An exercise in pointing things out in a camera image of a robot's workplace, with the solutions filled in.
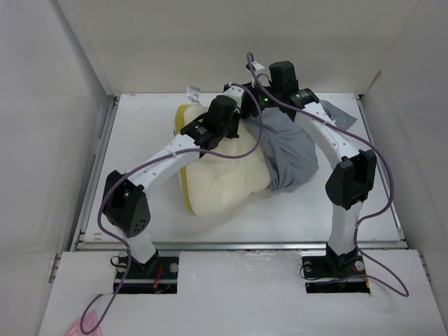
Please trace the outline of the cream and yellow pillow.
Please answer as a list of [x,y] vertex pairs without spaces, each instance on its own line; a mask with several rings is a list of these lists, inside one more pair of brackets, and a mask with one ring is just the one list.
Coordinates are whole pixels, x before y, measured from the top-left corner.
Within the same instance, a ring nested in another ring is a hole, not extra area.
[[[196,104],[180,105],[174,120],[176,133],[207,109]],[[213,151],[236,156],[255,146],[257,137],[242,121],[238,135],[238,139],[224,138]],[[271,182],[261,146],[236,160],[206,154],[182,168],[179,176],[185,205],[189,212],[199,217],[215,216],[240,205],[251,194],[266,189]]]

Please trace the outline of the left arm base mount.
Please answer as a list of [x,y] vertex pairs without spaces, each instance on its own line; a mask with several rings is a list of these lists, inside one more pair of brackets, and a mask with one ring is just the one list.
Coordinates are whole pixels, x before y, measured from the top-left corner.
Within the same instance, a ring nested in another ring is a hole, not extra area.
[[176,294],[179,257],[161,256],[149,272],[132,262],[119,294]]

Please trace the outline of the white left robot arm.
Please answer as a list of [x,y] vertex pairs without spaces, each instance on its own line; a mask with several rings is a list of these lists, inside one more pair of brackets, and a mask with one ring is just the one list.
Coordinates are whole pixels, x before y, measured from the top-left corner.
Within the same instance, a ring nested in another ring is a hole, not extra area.
[[239,136],[241,103],[241,97],[229,93],[216,96],[207,112],[181,128],[150,159],[148,166],[128,177],[116,170],[107,176],[101,212],[124,237],[133,259],[132,269],[139,276],[152,276],[158,259],[158,250],[148,229],[151,220],[148,199],[166,180],[215,149],[221,140]]

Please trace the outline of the grey fabric pillowcase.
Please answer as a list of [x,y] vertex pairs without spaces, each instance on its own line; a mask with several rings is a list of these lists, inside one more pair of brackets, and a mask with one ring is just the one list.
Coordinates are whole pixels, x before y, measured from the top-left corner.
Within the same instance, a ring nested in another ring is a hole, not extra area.
[[262,122],[250,117],[243,123],[254,137],[262,136],[260,146],[271,178],[269,190],[300,186],[318,171],[314,141],[286,113],[266,108]]

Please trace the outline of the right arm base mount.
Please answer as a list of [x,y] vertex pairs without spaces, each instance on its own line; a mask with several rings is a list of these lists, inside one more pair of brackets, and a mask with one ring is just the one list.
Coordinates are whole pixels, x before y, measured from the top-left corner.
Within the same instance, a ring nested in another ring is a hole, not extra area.
[[325,251],[302,253],[301,277],[308,294],[370,293],[363,257],[354,249],[337,255],[330,247]]

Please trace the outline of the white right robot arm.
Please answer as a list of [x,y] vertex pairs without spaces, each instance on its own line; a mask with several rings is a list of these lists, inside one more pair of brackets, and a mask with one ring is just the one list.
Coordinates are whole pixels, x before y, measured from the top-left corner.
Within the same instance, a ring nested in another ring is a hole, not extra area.
[[357,258],[354,230],[364,201],[375,181],[377,156],[373,150],[361,150],[350,144],[334,127],[335,117],[325,112],[323,102],[309,89],[300,89],[295,68],[289,61],[269,65],[269,92],[286,105],[302,109],[295,120],[321,149],[332,168],[325,183],[332,202],[332,228],[325,256],[318,258],[326,271],[339,276]]

